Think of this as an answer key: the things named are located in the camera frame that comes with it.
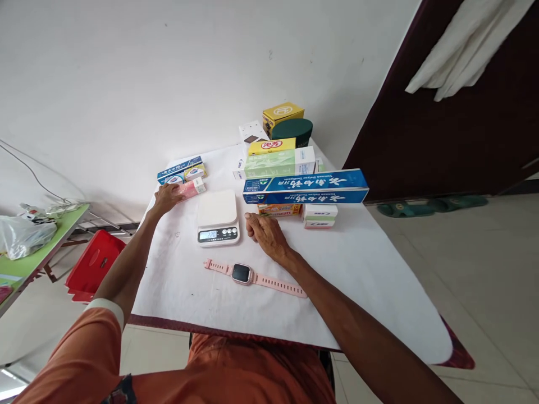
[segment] pink smartwatch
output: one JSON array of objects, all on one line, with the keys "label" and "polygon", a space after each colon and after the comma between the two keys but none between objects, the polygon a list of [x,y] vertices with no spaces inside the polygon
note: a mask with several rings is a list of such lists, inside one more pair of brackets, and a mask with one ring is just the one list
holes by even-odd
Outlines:
[{"label": "pink smartwatch", "polygon": [[269,288],[278,290],[280,292],[285,292],[290,295],[297,297],[307,298],[307,295],[298,285],[291,283],[279,281],[278,279],[268,278],[264,275],[257,274],[255,271],[243,264],[234,264],[233,266],[216,263],[215,261],[208,258],[204,261],[204,267],[206,269],[213,269],[218,272],[221,272],[225,275],[232,277],[232,280],[236,283],[242,284],[244,286],[249,286],[250,284],[259,284],[262,286],[267,286]]}]

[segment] green table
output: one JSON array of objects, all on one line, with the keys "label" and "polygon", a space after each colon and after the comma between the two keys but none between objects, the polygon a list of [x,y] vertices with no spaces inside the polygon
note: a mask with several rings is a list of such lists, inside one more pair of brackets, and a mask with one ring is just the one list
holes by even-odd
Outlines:
[{"label": "green table", "polygon": [[13,292],[0,304],[0,317],[40,270],[44,269],[51,277],[48,262],[84,220],[84,215],[89,209],[90,205],[85,204],[73,212],[64,214],[57,221],[58,230],[52,240],[35,253],[15,261],[11,261],[5,255],[0,256],[0,284],[9,284],[13,288]]}]

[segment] person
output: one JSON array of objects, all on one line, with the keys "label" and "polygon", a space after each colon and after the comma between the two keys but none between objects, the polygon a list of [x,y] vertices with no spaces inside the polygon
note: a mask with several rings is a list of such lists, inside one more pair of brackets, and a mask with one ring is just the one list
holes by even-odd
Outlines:
[{"label": "person", "polygon": [[[157,223],[181,201],[174,195],[176,187],[159,187],[154,206],[93,301],[16,403],[335,403],[318,355],[307,346],[195,334],[185,369],[119,376],[122,330]],[[390,331],[313,270],[288,245],[275,219],[245,217],[248,236],[303,288],[382,402],[461,403]]]}]

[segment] white sleeve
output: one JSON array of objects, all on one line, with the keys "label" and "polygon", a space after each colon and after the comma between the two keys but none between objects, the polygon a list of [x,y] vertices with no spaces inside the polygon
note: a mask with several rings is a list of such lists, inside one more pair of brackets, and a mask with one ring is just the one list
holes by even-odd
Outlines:
[{"label": "white sleeve", "polygon": [[90,302],[88,306],[86,306],[86,309],[84,309],[84,311],[92,309],[94,307],[102,307],[104,309],[110,310],[112,314],[114,314],[114,317],[116,317],[116,320],[118,320],[120,329],[122,331],[124,330],[124,312],[120,306],[107,299],[94,299]]}]

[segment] product box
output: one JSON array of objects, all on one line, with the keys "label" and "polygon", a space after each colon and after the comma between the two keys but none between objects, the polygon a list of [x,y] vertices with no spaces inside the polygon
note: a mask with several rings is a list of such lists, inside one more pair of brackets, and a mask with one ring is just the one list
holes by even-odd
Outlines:
[{"label": "product box", "polygon": [[339,213],[337,205],[334,204],[306,204],[303,207],[303,220],[335,220]]},{"label": "product box", "polygon": [[337,218],[337,205],[306,204],[303,206],[303,226],[306,229],[332,228]]},{"label": "product box", "polygon": [[247,155],[251,143],[266,140],[269,140],[269,137],[258,121],[240,125],[240,142],[245,146],[245,155]]},{"label": "product box", "polygon": [[324,172],[326,170],[326,165],[324,164],[324,161],[320,158],[316,158],[316,167],[314,168],[314,172]]},{"label": "product box", "polygon": [[289,119],[303,118],[305,110],[292,103],[284,103],[262,112],[262,124],[264,130],[271,139],[271,132],[278,123]]},{"label": "product box", "polygon": [[157,181],[163,185],[164,183],[183,183],[198,177],[206,177],[206,170],[200,156],[161,171],[157,174]]},{"label": "product box", "polygon": [[269,217],[299,215],[301,210],[302,205],[299,204],[258,205],[258,214]]},{"label": "product box", "polygon": [[232,170],[232,174],[234,174],[234,178],[237,180],[246,180],[247,177],[245,176],[245,159],[240,159]]},{"label": "product box", "polygon": [[362,171],[350,169],[247,179],[243,198],[248,204],[361,203],[368,191]]},{"label": "product box", "polygon": [[303,228],[306,229],[330,229],[335,224],[335,218],[326,221],[304,221]]},{"label": "product box", "polygon": [[206,186],[201,177],[195,178],[192,181],[181,184],[176,190],[174,190],[174,195],[183,195],[185,199],[192,198],[205,192]]},{"label": "product box", "polygon": [[244,172],[246,178],[280,177],[312,174],[316,159],[312,146],[248,156]]},{"label": "product box", "polygon": [[268,140],[263,142],[253,142],[249,147],[247,155],[258,155],[266,153],[282,152],[283,150],[294,150],[296,148],[296,138],[282,140]]}]

